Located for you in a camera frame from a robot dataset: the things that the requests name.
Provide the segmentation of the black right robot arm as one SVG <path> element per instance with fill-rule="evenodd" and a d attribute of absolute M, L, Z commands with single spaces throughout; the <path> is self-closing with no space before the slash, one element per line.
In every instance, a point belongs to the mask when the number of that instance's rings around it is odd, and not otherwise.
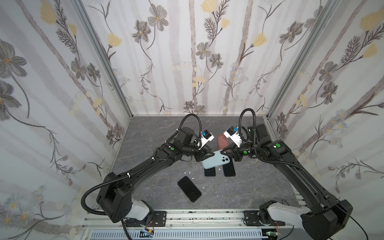
<path fill-rule="evenodd" d="M 222 153 L 236 162 L 247 156 L 273 165 L 306 203 L 305 207 L 296 208 L 268 201 L 259 207 L 257 220 L 261 225 L 284 222 L 305 230 L 314 240 L 327 240 L 347 225 L 353 211 L 347 200 L 339 200 L 321 186 L 283 141 L 271 140 L 264 124 L 246 131 L 248 140 L 243 140 L 238 128 L 227 129 L 224 136 L 233 142 Z"/>

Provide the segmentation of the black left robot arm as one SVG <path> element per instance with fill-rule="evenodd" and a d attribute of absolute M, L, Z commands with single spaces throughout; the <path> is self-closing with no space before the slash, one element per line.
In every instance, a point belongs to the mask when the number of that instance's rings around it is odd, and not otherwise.
<path fill-rule="evenodd" d="M 154 219 L 153 208 L 145 201 L 134 200 L 133 192 L 141 183 L 180 161 L 183 156 L 194 157 L 197 162 L 213 156 L 214 153 L 206 146 L 213 139 L 213 134 L 207 130 L 196 137 L 192 129 L 183 127 L 141 164 L 118 175 L 108 174 L 97 196 L 101 214 L 108 216 L 113 223 L 132 219 L 140 225 L 150 224 Z"/>

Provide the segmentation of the black smartphone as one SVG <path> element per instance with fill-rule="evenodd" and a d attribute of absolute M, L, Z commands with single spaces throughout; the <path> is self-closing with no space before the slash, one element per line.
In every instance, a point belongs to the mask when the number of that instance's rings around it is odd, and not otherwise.
<path fill-rule="evenodd" d="M 235 177 L 236 171 L 234 167 L 234 163 L 232 160 L 229 161 L 228 164 L 222 165 L 224 176 L 225 177 Z"/>

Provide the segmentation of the pale blue phone case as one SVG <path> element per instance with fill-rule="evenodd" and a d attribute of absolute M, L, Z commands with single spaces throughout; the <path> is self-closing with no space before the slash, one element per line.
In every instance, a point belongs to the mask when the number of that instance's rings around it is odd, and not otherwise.
<path fill-rule="evenodd" d="M 230 157 L 221 153 L 221 151 L 215 151 L 213 156 L 208 157 L 202 161 L 204 169 L 211 169 L 226 165 L 230 163 Z"/>

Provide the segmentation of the pink phone case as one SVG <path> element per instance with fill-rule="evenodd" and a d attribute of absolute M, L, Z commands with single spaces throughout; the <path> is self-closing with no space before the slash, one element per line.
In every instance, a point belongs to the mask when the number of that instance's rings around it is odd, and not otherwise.
<path fill-rule="evenodd" d="M 229 139 L 224 135 L 218 135 L 218 150 L 223 150 L 230 144 Z"/>

